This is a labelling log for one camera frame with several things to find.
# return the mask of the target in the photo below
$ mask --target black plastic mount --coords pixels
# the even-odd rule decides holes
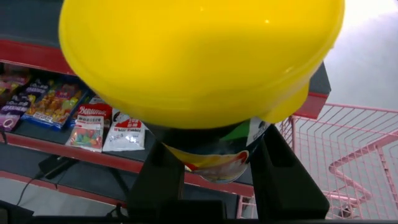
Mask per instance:
[[[275,126],[251,158],[259,221],[324,219],[329,202]],[[127,198],[134,221],[224,220],[218,201],[181,200],[184,166],[162,144],[152,148]]]

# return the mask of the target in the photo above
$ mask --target white floor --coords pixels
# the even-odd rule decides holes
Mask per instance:
[[[325,59],[328,101],[398,110],[398,1],[346,0],[343,30]],[[0,179],[0,200],[16,203],[24,183]],[[21,205],[36,215],[105,215],[113,206],[29,186]]]

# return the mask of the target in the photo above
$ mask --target candy package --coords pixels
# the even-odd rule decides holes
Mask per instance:
[[[106,137],[103,151],[134,151],[145,149],[144,125],[138,119],[130,118],[117,109],[113,109],[112,114],[112,125]]]
[[[29,106],[28,97],[13,96],[0,110],[0,127],[5,131],[12,131]]]
[[[31,75],[28,72],[10,71],[0,75],[0,106],[6,104],[24,85],[29,83]]]
[[[110,119],[112,107],[104,103],[82,104],[72,134],[66,145],[101,152],[104,120]]]
[[[56,82],[42,99],[31,104],[23,119],[61,130],[87,92],[77,83]]]
[[[88,104],[104,103],[104,104],[106,104],[104,100],[102,100],[99,96],[96,96],[96,95],[93,96],[93,97],[87,96],[81,103],[82,104],[83,103],[84,104],[85,103],[88,103]],[[72,127],[75,126],[76,119],[77,119],[77,116],[78,116],[78,112],[79,112],[78,110],[75,111],[75,113],[73,114],[72,118],[70,119],[70,121],[68,123],[68,127],[72,128]],[[105,119],[105,121],[104,121],[105,129],[109,129],[110,126],[111,126],[111,120],[110,119]]]

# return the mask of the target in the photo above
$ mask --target cable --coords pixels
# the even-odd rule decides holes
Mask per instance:
[[[40,179],[40,178],[42,178],[43,176],[44,176],[44,174],[40,171],[40,172],[37,173],[32,179],[30,179],[30,180],[28,181],[28,183],[26,183],[24,189],[22,190],[22,192],[21,192],[21,194],[20,194],[20,196],[19,196],[19,200],[18,200],[18,202],[17,202],[17,206],[18,206],[19,203],[21,202],[22,197],[24,196],[24,193],[25,193],[25,190],[26,190],[27,186],[28,186],[30,183],[32,183],[33,180],[35,180],[35,179]]]

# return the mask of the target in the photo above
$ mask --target metal wire basket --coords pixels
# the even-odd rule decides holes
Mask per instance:
[[[277,127],[330,200],[326,218],[398,220],[398,111],[326,104]],[[255,202],[240,197],[238,218],[257,218]]]

